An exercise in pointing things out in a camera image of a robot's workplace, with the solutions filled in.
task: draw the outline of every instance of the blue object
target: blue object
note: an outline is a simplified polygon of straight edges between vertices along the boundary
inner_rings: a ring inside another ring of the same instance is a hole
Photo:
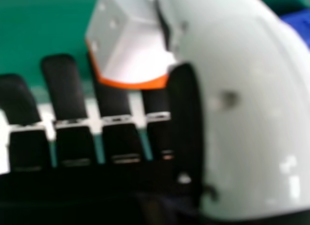
[[[282,16],[281,19],[291,25],[310,48],[310,9]]]

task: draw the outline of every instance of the orange edge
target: orange edge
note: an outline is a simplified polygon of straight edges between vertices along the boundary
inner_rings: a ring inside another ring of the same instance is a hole
[[[124,88],[124,89],[161,89],[161,88],[165,88],[166,87],[166,83],[168,81],[168,75],[164,75],[161,76],[155,80],[151,80],[151,81],[147,81],[147,82],[143,82],[143,83],[120,83],[120,82],[116,82],[116,81],[112,81],[112,80],[108,80],[105,79],[101,76],[100,74],[100,70],[98,67],[98,64],[95,60],[95,57],[93,55],[93,52],[91,50],[91,45],[89,44],[89,42],[87,40],[85,40],[89,54],[90,54],[90,58],[91,58],[91,62],[93,64],[93,68],[96,74],[96,78],[97,80],[105,85],[108,86],[112,86],[112,87],[117,87],[117,88]]]

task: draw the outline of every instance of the green background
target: green background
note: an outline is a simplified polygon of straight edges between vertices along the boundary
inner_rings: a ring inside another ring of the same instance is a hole
[[[45,102],[40,60],[69,53],[78,62],[86,96],[92,96],[84,34],[95,1],[0,0],[0,74],[22,75],[37,100]],[[303,0],[264,1],[279,15],[304,7]]]

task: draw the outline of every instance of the white surface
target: white surface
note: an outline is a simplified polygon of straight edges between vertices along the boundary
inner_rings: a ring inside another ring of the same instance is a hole
[[[160,0],[171,49],[197,74],[208,147],[204,214],[249,220],[310,209],[310,55],[259,0]],[[208,107],[223,93],[228,109]]]
[[[133,114],[133,121],[139,129],[146,126],[146,119],[144,115],[143,102],[140,92],[132,91],[129,94],[130,106]],[[89,125],[93,134],[99,134],[101,132],[102,121],[99,117],[99,111],[97,103],[94,99],[86,100],[87,114],[89,116]],[[46,127],[46,134],[50,141],[55,140],[55,130],[52,122],[54,120],[54,112],[50,104],[39,105],[40,115],[44,126]],[[8,155],[7,144],[9,143],[9,131],[10,127],[7,124],[6,118],[2,111],[0,111],[0,174],[9,171],[8,167]]]
[[[148,82],[175,62],[165,50],[152,0],[98,0],[86,38],[107,80]]]

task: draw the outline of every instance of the orange object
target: orange object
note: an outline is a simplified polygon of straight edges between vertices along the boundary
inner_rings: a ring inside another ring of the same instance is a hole
[[[166,87],[166,83],[168,81],[167,74],[157,79],[147,81],[147,82],[142,82],[142,83],[121,83],[121,82],[116,82],[116,81],[105,79],[104,77],[101,76],[98,64],[91,50],[91,45],[88,43],[87,40],[86,40],[86,45],[90,53],[90,58],[93,64],[93,68],[95,70],[96,78],[100,83],[108,85],[108,86],[112,86],[112,87],[132,89],[132,90],[162,89]]]

